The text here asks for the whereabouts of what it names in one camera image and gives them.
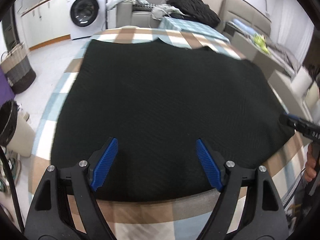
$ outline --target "woven basket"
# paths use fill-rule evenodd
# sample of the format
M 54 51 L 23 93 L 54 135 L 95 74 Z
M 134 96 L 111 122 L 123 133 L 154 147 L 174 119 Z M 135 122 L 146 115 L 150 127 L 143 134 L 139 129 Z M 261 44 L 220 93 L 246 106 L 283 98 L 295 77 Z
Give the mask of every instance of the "woven basket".
M 36 78 L 36 73 L 30 65 L 24 44 L 17 44 L 8 52 L 3 61 L 2 56 L 0 66 L 7 77 L 12 91 L 15 94 L 23 92 Z

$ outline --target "human hand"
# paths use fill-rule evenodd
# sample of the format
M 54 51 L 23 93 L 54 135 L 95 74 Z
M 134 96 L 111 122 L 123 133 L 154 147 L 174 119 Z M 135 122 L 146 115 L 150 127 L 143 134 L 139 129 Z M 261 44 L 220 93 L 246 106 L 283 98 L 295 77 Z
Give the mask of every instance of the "human hand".
M 307 182 L 312 181 L 316 177 L 317 173 L 315 171 L 315 166 L 316 159 L 312 156 L 312 144 L 309 144 L 307 152 L 306 171 L 304 173 L 304 178 Z

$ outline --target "wooden baseboard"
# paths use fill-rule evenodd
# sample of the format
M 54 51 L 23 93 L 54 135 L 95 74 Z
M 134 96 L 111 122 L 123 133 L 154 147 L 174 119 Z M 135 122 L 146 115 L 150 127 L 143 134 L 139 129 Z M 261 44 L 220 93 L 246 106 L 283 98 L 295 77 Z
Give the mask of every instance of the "wooden baseboard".
M 39 44 L 37 44 L 35 46 L 30 47 L 29 50 L 32 51 L 32 50 L 39 49 L 41 47 L 56 43 L 56 42 L 70 40 L 70 39 L 71 39 L 71 36 L 70 36 L 70 34 L 68 34 L 68 35 L 65 35 L 65 36 L 61 36 L 61 37 L 58 37 L 58 38 L 55 38 L 55 39 L 52 39 L 52 40 L 48 40 L 48 41 L 39 43 Z

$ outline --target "metal screw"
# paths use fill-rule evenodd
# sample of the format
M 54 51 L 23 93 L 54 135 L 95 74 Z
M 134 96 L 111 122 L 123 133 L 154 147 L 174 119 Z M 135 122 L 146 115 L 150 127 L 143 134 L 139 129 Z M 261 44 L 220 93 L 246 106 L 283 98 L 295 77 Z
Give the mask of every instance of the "metal screw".
M 87 166 L 87 164 L 88 164 L 87 161 L 80 161 L 80 162 L 79 162 L 79 166 L 80 166 L 80 167 L 85 167 L 85 166 Z
M 267 168 L 265 166 L 261 165 L 261 166 L 259 166 L 259 171 L 266 172 Z
M 227 166 L 229 167 L 229 168 L 232 168 L 232 167 L 234 167 L 235 166 L 235 163 L 233 162 L 233 161 L 227 161 Z
M 48 168 L 47 168 L 47 171 L 53 171 L 54 170 L 54 166 L 53 165 L 50 165 Z

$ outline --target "black cable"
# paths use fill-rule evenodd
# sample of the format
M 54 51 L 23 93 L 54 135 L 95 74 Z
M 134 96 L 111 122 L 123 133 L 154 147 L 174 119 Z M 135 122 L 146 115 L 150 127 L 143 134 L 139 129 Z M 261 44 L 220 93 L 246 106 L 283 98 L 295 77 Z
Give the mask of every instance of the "black cable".
M 16 187 L 14 185 L 14 180 L 13 180 L 13 177 L 12 177 L 12 173 L 11 173 L 11 169 L 10 169 L 9 163 L 8 163 L 7 158 L 5 157 L 5 154 L 4 154 L 4 152 L 3 152 L 1 147 L 0 147 L 0 160 L 2 162 L 4 174 L 5 174 L 8 182 L 9 182 L 9 187 L 10 187 L 10 191 L 11 191 L 14 211 L 16 212 L 16 216 L 17 216 L 19 227 L 20 227 L 20 231 L 21 231 L 21 233 L 24 233 L 24 225 L 23 225 L 23 220 L 22 220 L 22 216 L 21 216 L 21 211 L 20 211 L 20 206 L 19 206 Z
M 284 206 L 283 206 L 284 209 L 287 207 L 287 205 L 289 204 L 289 202 L 292 200 L 294 194 L 295 194 L 296 191 L 297 191 L 297 188 L 298 188 L 301 180 L 302 180 L 302 176 L 301 176 L 301 178 L 300 178 L 300 180 L 299 180 L 299 183 L 297 184 L 297 187 L 294 189 L 292 195 L 290 196 L 290 198 L 288 199 L 288 201 L 284 204 Z

